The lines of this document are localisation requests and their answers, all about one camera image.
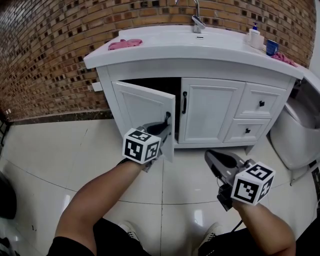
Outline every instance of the pink towel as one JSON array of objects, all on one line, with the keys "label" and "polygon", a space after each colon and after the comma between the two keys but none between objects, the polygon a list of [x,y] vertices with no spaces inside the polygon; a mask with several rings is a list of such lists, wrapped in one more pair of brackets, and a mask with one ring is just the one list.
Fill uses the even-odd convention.
[{"label": "pink towel", "polygon": [[108,51],[121,49],[121,48],[127,48],[127,47],[133,47],[133,46],[139,46],[141,44],[142,44],[141,39],[130,39],[128,41],[121,39],[120,42],[111,43],[108,47]]},{"label": "pink towel", "polygon": [[297,64],[292,59],[287,58],[286,55],[284,55],[281,52],[277,52],[275,55],[271,56],[271,58],[276,59],[278,61],[282,61],[284,63],[288,63],[291,66],[294,66],[296,68],[298,67]]}]

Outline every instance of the shoe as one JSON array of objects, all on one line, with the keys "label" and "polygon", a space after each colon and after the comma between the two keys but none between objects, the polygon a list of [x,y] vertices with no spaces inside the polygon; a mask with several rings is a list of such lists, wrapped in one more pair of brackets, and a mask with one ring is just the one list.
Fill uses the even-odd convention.
[{"label": "shoe", "polygon": [[131,225],[130,222],[123,221],[123,222],[119,223],[118,226],[120,228],[122,228],[128,234],[128,236],[130,238],[133,238],[133,239],[137,240],[141,244],[141,242],[140,242],[140,240],[139,240],[139,238],[137,236],[137,232],[134,229],[134,227]]},{"label": "shoe", "polygon": [[224,234],[224,229],[223,226],[219,223],[219,222],[215,222],[211,225],[211,227],[209,227],[209,229],[207,230],[207,232],[204,235],[204,239],[201,242],[201,244],[199,245],[199,247],[197,249],[195,249],[193,251],[192,256],[197,256],[198,255],[198,250],[199,248],[206,242],[211,241],[213,238],[220,236]]}]

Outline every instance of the open cabinet door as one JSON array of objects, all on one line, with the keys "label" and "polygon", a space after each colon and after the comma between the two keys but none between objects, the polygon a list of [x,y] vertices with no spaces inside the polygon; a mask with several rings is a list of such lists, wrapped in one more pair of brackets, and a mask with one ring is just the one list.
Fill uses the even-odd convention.
[{"label": "open cabinet door", "polygon": [[171,125],[171,134],[167,137],[161,150],[166,159],[172,162],[174,159],[176,97],[127,82],[112,82],[112,86],[126,131],[148,123],[164,122],[166,113],[170,112],[171,117],[168,123]]}]

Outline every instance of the cabinet handle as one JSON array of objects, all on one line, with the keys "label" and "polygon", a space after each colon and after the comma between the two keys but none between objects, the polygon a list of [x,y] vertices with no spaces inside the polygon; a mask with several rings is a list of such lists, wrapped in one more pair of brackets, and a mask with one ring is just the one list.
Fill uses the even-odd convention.
[{"label": "cabinet handle", "polygon": [[187,92],[184,91],[182,95],[183,95],[183,97],[184,97],[182,114],[185,114],[185,113],[186,113],[186,110],[187,110]]}]

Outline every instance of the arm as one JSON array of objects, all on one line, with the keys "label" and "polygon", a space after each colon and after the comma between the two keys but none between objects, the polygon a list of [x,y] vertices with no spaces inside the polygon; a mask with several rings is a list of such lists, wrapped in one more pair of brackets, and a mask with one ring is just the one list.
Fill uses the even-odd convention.
[{"label": "arm", "polygon": [[259,248],[267,255],[295,256],[296,239],[287,223],[261,204],[252,206],[233,201],[243,223]]},{"label": "arm", "polygon": [[55,237],[72,239],[97,255],[94,224],[116,204],[144,167],[128,161],[84,185],[62,213]]}]

